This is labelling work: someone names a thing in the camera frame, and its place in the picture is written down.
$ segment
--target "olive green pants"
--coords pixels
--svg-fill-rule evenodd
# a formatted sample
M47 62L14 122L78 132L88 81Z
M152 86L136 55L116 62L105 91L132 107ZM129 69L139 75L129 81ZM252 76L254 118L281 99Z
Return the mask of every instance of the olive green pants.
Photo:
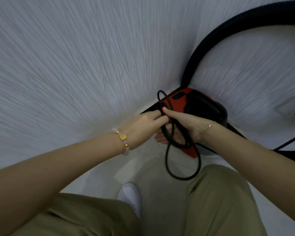
M184 236L266 235L247 181L220 165L206 166L187 190ZM13 236L141 235L124 202L75 194L57 195L47 209Z

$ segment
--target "hand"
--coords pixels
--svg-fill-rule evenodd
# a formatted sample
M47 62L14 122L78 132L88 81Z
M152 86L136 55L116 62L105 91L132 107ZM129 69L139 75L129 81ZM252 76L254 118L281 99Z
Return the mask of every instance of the hand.
M163 108L163 111L166 115L177 119L181 125L189 130L189 134L194 140L194 142L200 143L202 141L202 133L208 128L208 126L213 122L212 120L199 118L194 115L186 114L186 113L179 113L167 108ZM171 133L171 124L167 124L166 128ZM155 139L159 143L168 144L168 141L164 137L161 129L158 129L156 132ZM180 144L185 144L185 139L183 138L181 132L175 128L174 133L174 140Z
M159 110L135 115L119 127L126 134L130 150L145 143L162 125L168 123L168 117Z

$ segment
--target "gold charm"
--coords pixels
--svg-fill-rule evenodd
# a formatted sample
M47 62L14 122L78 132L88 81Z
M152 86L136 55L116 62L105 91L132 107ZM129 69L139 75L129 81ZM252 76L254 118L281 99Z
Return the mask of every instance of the gold charm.
M120 139L121 139L121 140L126 140L126 139L127 139L126 134L122 134L122 135L120 136Z

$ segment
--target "beaded bracelet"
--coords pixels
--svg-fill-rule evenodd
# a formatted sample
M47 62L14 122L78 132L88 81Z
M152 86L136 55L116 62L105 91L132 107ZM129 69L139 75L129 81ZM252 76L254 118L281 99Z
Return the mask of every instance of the beaded bracelet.
M115 132L115 133L117 133L119 135L120 139L125 144L126 151L125 151L125 153L123 155L124 156L128 155L130 148L129 148L129 145L127 143L127 136L126 136L126 134L121 134L121 132L117 128L113 128L112 131Z

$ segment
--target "person's left hand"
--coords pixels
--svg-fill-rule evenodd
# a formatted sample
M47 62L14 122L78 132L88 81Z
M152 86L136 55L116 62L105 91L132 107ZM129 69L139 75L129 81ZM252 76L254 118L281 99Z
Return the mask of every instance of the person's left hand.
M168 117L159 110L135 115L119 127L126 134L130 150L145 143L162 125L168 123Z

